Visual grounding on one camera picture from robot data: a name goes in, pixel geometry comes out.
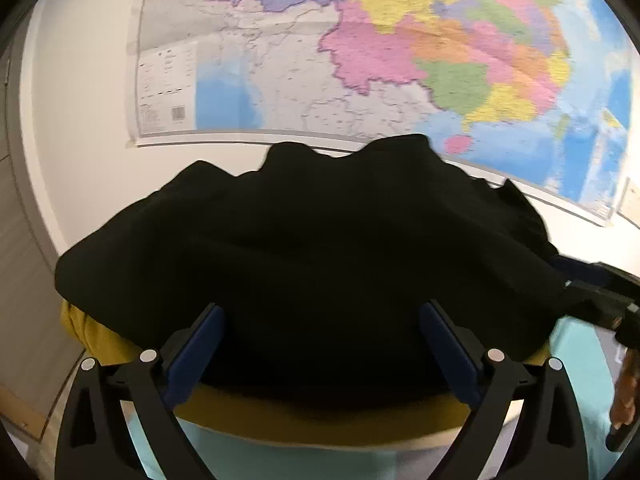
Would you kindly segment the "person's right hand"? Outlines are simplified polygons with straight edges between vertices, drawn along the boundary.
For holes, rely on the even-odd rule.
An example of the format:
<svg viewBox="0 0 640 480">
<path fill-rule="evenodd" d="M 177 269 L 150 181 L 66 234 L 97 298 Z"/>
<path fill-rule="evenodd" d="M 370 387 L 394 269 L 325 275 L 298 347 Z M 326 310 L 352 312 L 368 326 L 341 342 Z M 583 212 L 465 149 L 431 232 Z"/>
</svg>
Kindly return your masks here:
<svg viewBox="0 0 640 480">
<path fill-rule="evenodd" d="M 615 384 L 615 394 L 610 411 L 611 424 L 615 430 L 628 426 L 636 414 L 639 399 L 639 351 L 628 349 Z"/>
</svg>

